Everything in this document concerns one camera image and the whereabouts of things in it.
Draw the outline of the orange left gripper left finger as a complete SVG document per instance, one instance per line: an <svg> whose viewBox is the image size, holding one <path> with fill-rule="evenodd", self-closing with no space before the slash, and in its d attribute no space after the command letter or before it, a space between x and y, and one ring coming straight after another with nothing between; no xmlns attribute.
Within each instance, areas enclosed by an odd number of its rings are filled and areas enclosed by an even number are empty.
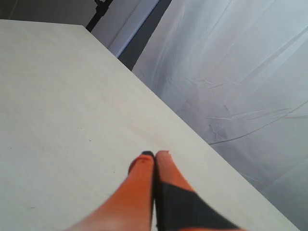
<svg viewBox="0 0 308 231"><path fill-rule="evenodd" d="M154 154L142 152L119 188L69 231L149 231L152 225Z"/></svg>

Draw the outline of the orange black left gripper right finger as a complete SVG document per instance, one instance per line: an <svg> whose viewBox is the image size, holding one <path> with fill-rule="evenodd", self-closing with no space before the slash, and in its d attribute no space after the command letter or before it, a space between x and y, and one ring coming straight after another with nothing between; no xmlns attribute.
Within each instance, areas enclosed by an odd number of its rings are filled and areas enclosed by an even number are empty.
<svg viewBox="0 0 308 231"><path fill-rule="evenodd" d="M155 164L159 231L243 230L203 201L183 177L168 151L159 151Z"/></svg>

